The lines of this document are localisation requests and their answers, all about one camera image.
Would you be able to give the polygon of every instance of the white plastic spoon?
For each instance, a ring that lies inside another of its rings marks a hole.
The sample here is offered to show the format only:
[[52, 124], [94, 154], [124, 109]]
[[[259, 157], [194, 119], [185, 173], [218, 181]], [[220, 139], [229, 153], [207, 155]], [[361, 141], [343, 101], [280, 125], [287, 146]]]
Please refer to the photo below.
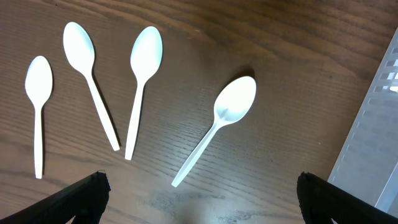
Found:
[[43, 174], [42, 108], [52, 91], [50, 64], [43, 56], [37, 56], [27, 70], [25, 89], [35, 108], [34, 161], [36, 178]]
[[162, 61], [163, 45], [159, 31], [155, 27], [146, 27], [137, 37], [132, 47], [130, 64], [137, 79], [137, 91], [132, 106], [129, 130], [127, 132], [125, 159], [131, 160], [136, 145], [142, 94], [145, 83], [152, 77]]
[[241, 77], [231, 82], [218, 95], [214, 104], [214, 123], [175, 176], [172, 185], [177, 187], [197, 162], [216, 132], [233, 124], [249, 111], [256, 95], [256, 82], [251, 77]]
[[93, 43], [87, 32], [76, 22], [69, 22], [65, 26], [65, 30], [63, 31], [63, 49], [65, 50], [69, 64], [86, 78], [105, 133], [113, 150], [119, 150], [116, 133], [93, 80], [92, 69], [95, 58]]

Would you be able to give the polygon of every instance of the cutlery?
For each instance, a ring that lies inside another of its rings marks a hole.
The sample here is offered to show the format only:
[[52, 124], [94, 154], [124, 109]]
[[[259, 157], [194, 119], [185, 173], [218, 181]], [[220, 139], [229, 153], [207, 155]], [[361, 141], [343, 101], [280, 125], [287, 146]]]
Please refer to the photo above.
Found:
[[25, 81], [26, 94], [35, 108], [34, 161], [37, 179], [43, 174], [42, 108], [52, 91], [50, 64], [43, 56], [37, 56], [30, 63]]
[[238, 78], [224, 88], [214, 105], [215, 118], [212, 127], [175, 176], [172, 182], [174, 187], [177, 187], [189, 173], [216, 132], [223, 126], [233, 124], [243, 118], [253, 104], [255, 95], [256, 81], [249, 76]]
[[139, 117], [141, 112], [142, 94], [144, 87], [152, 77], [162, 61], [163, 45], [159, 31], [155, 27], [146, 27], [137, 37], [132, 47], [130, 64], [137, 79], [137, 91], [132, 106], [125, 159], [131, 160], [136, 145]]
[[105, 133], [113, 150], [119, 150], [116, 133], [93, 79], [92, 70], [95, 59], [93, 43], [87, 32], [76, 22], [69, 22], [65, 26], [65, 30], [63, 31], [63, 49], [65, 50], [69, 64], [86, 78]]

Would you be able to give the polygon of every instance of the brown wooden surface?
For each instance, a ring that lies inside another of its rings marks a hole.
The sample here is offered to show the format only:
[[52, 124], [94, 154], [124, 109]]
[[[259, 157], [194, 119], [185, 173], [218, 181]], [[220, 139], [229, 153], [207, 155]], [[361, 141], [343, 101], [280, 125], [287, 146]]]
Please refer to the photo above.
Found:
[[[103, 223], [302, 223], [302, 171], [324, 179], [398, 26], [392, 1], [0, 1], [0, 218], [100, 169], [112, 191]], [[96, 47], [95, 78], [121, 140], [113, 152], [84, 77], [68, 64], [65, 24]], [[146, 26], [164, 56], [124, 159], [136, 90], [129, 56]], [[27, 68], [48, 58], [45, 173], [35, 179]], [[228, 80], [255, 71], [244, 119], [221, 129], [178, 188], [171, 182], [213, 122]]]

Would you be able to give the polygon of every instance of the plastic spoon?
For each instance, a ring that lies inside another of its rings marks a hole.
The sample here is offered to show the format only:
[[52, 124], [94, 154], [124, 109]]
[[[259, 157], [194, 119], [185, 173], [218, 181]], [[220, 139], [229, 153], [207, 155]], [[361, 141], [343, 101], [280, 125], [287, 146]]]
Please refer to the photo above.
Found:
[[25, 89], [35, 108], [34, 161], [36, 178], [43, 174], [42, 108], [52, 91], [50, 64], [43, 56], [37, 56], [27, 70]]
[[92, 69], [95, 58], [93, 43], [87, 32], [76, 22], [69, 22], [65, 26], [63, 31], [63, 49], [69, 64], [86, 78], [105, 133], [113, 150], [119, 150], [116, 133], [93, 80]]
[[132, 106], [129, 130], [127, 132], [125, 159], [131, 160], [136, 145], [142, 94], [148, 79], [152, 77], [162, 61], [163, 45], [159, 31], [146, 27], [137, 37], [132, 47], [130, 64], [137, 79], [137, 91]]
[[197, 162], [216, 132], [233, 124], [249, 111], [256, 95], [256, 82], [251, 77], [241, 77], [231, 82], [218, 95], [214, 104], [214, 123], [175, 176], [172, 185], [177, 187]]

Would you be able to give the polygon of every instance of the white spoon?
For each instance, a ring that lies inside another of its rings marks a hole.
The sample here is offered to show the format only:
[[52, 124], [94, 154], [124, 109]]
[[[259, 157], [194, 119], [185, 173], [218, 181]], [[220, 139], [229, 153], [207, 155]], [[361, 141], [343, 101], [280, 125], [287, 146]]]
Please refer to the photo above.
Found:
[[43, 174], [42, 108], [52, 91], [50, 64], [43, 56], [37, 56], [27, 70], [25, 89], [35, 108], [34, 161], [36, 178]]
[[113, 150], [119, 150], [116, 133], [93, 80], [92, 69], [95, 58], [93, 43], [87, 32], [76, 22], [69, 22], [65, 26], [65, 30], [63, 31], [63, 49], [65, 50], [69, 64], [86, 78], [105, 133]]
[[155, 27], [146, 27], [137, 37], [132, 47], [130, 64], [137, 79], [137, 91], [132, 106], [129, 130], [127, 132], [125, 159], [131, 160], [136, 145], [142, 94], [145, 83], [152, 77], [162, 61], [163, 45], [159, 31]]
[[172, 185], [177, 187], [197, 162], [216, 132], [233, 124], [249, 111], [256, 95], [256, 82], [251, 77], [241, 77], [231, 82], [218, 95], [214, 104], [214, 123], [175, 176]]

